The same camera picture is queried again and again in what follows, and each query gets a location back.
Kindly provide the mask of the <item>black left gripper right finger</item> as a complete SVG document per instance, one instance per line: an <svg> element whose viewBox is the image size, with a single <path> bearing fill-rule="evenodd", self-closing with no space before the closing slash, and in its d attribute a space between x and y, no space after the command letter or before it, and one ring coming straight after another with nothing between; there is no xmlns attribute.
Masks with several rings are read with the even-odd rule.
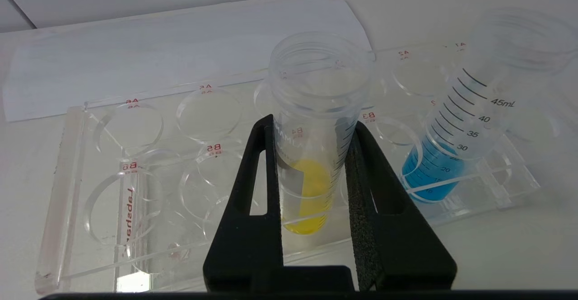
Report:
<svg viewBox="0 0 578 300"><path fill-rule="evenodd" d="M345 176L359 290L449 290L456 261L361 122L345 158Z"/></svg>

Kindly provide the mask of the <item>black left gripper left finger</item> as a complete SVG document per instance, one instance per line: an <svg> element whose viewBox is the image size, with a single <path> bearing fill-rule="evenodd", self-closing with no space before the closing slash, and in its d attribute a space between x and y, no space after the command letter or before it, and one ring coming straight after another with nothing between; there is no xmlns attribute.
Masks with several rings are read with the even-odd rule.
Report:
<svg viewBox="0 0 578 300"><path fill-rule="evenodd" d="M266 153L265 214L252 216L259 157ZM285 266L273 116L252 127L233 189L205 257L208 292L353 292L345 266Z"/></svg>

